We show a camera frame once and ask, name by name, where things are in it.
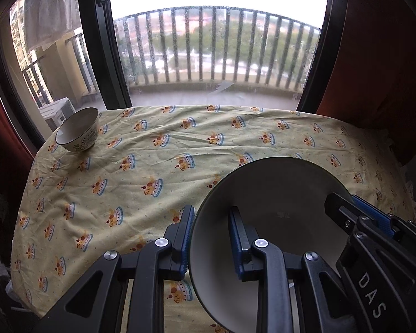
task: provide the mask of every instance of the wrinkled fabric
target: wrinkled fabric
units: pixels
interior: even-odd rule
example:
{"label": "wrinkled fabric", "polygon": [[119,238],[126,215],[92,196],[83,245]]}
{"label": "wrinkled fabric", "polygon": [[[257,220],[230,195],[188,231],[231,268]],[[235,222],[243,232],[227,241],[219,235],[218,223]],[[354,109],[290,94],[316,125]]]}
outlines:
{"label": "wrinkled fabric", "polygon": [[[350,193],[416,221],[383,132],[307,113],[218,105],[105,111],[100,126],[95,145],[81,154],[58,146],[54,133],[27,181],[11,276],[39,316],[105,251],[142,249],[179,221],[185,204],[198,209],[223,177],[260,158],[309,160]],[[167,332],[224,332],[198,302],[189,275],[165,282],[164,316]]]}
{"label": "wrinkled fabric", "polygon": [[27,51],[46,49],[82,26],[78,0],[25,0],[24,8]]}

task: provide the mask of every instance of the balcony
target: balcony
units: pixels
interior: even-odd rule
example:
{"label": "balcony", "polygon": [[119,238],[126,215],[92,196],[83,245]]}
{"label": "balcony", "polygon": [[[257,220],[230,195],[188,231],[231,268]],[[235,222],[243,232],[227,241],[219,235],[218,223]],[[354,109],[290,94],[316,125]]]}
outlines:
{"label": "balcony", "polygon": [[142,12],[114,20],[114,30],[131,94],[214,90],[226,81],[233,91],[297,99],[320,35],[289,17],[225,6]]}
{"label": "balcony", "polygon": [[[207,93],[226,90],[223,97],[245,97],[240,105],[266,99],[294,110],[320,35],[289,17],[225,6],[157,9],[113,26],[133,105],[169,104],[180,92],[185,103],[200,104],[212,102]],[[22,74],[38,107],[68,97],[76,109],[105,109],[82,32],[65,35]]]}

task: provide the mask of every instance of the window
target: window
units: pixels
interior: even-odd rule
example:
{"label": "window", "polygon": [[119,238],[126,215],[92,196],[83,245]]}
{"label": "window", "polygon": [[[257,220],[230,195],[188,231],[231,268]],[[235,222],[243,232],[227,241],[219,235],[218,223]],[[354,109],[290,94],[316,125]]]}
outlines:
{"label": "window", "polygon": [[[52,16],[56,17],[50,16],[52,11],[49,9],[39,8],[48,3],[59,4],[58,8],[52,9]],[[75,25],[69,23],[67,16],[70,9],[74,14],[74,8],[77,9]],[[32,99],[49,131],[57,129],[82,108],[94,106],[106,110],[88,57],[77,0],[17,0],[9,16],[12,44],[22,81],[27,87],[26,91],[19,91],[20,97]],[[58,39],[46,40],[51,32]],[[28,41],[32,44],[31,50],[27,48]],[[7,63],[11,64],[11,61],[7,56]]]}
{"label": "window", "polygon": [[132,104],[206,103],[222,83],[215,103],[295,110],[326,2],[110,0]]}

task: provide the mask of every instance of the white curtain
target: white curtain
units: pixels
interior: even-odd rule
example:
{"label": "white curtain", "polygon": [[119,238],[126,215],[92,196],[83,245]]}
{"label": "white curtain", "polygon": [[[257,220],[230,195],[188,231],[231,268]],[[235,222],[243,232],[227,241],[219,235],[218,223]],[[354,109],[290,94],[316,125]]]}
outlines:
{"label": "white curtain", "polygon": [[78,0],[25,0],[27,51],[49,46],[81,26]]}

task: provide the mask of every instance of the white bowl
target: white bowl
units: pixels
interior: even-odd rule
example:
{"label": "white bowl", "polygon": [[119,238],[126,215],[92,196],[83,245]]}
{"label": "white bowl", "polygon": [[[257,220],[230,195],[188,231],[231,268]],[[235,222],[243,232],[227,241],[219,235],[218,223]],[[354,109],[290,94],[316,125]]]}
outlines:
{"label": "white bowl", "polygon": [[302,255],[312,250],[335,268],[348,236],[325,214],[331,192],[351,201],[328,171],[288,157],[245,164],[211,190],[194,221],[189,271],[199,301],[218,324],[231,333],[256,332],[258,282],[242,282],[235,272],[230,207],[237,206],[243,222],[282,251]]}
{"label": "white bowl", "polygon": [[55,135],[55,142],[73,153],[92,147],[98,136],[98,110],[90,107],[67,118]]}

